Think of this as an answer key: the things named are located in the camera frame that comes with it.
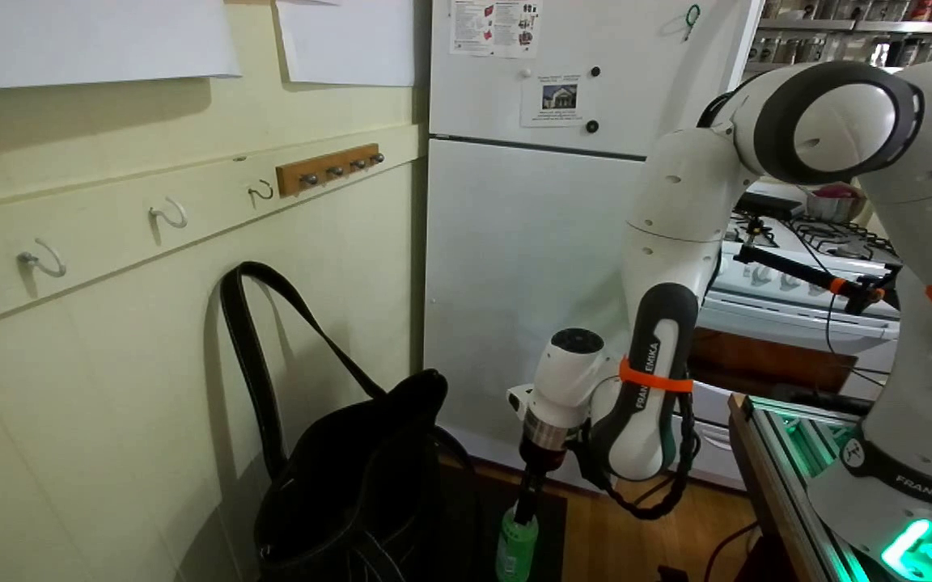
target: black bag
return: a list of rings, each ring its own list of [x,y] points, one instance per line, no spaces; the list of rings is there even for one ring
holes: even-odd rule
[[[277,292],[333,349],[373,401],[313,421],[285,460],[270,367],[247,308],[243,280]],[[219,303],[259,421],[272,476],[257,517],[262,582],[401,582],[423,562],[438,526],[435,419],[447,382],[418,373],[383,391],[313,319],[290,282],[243,263],[219,282]]]

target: cable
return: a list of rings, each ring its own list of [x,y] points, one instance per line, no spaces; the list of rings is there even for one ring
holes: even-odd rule
[[[754,522],[754,523],[745,523],[745,526],[732,532],[725,541],[719,541],[719,548],[713,551],[713,558],[710,558],[710,562],[706,562],[706,569],[701,569],[701,582],[713,582],[719,553],[721,553],[729,544],[735,544],[737,536],[750,534],[750,532],[758,532],[758,522]]]
[[[719,282],[719,275],[721,275],[721,263],[725,263],[725,250],[719,246],[716,268],[713,268],[713,275],[710,275],[710,282],[706,282],[706,288],[701,288],[701,301],[706,301],[706,295],[716,288],[716,282]]]
[[[663,476],[653,489],[646,489],[645,496],[637,496],[637,499],[631,499],[629,505],[645,505],[646,499],[653,499],[657,491],[663,491],[671,483],[674,483],[677,476]]]
[[[694,398],[688,394],[677,398],[677,405],[678,405],[678,419],[683,419],[678,467],[660,484],[653,484],[653,491],[671,484],[668,496],[653,507],[637,507],[605,476],[603,480],[586,476],[586,454],[576,454],[579,462],[581,462],[581,476],[593,484],[598,484],[619,507],[623,507],[637,522],[660,522],[663,513],[671,513],[678,505],[678,499],[683,499],[683,491],[688,484],[694,460],[698,454],[698,434],[697,434]]]
[[[809,246],[801,235],[795,235],[795,239],[799,239],[799,246],[809,254],[809,258],[812,258],[829,280],[834,280],[834,275],[829,273],[829,267],[819,258],[819,254],[812,254],[812,246]],[[839,355],[839,349],[833,345],[833,315],[834,315],[834,295],[829,298],[829,308],[826,308],[826,349],[829,349],[833,355]],[[850,370],[850,377],[865,379],[867,385],[884,388],[884,382],[865,377],[860,370]]]

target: paper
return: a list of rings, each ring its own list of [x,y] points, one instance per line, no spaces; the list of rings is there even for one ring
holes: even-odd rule
[[[236,74],[223,0],[0,0],[0,89]]]
[[[598,120],[594,80],[589,74],[532,74],[520,90],[523,127],[562,130]]]
[[[540,0],[453,0],[453,54],[534,58]]]
[[[413,83],[413,0],[274,0],[285,73],[300,83]]]

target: wooden hook rack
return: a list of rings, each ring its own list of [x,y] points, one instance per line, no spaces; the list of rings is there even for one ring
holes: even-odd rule
[[[277,165],[274,167],[277,193],[294,198],[300,190],[310,190],[310,188],[320,188],[326,180],[366,172],[373,165],[383,165],[383,151],[374,142],[330,151],[330,156],[316,156],[316,160],[300,160],[290,165]]]

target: sticker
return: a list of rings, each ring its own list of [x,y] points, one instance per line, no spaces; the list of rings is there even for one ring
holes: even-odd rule
[[[453,54],[534,58],[543,0],[449,0]]]
[[[594,120],[589,74],[534,74],[523,80],[523,127],[581,127]]]

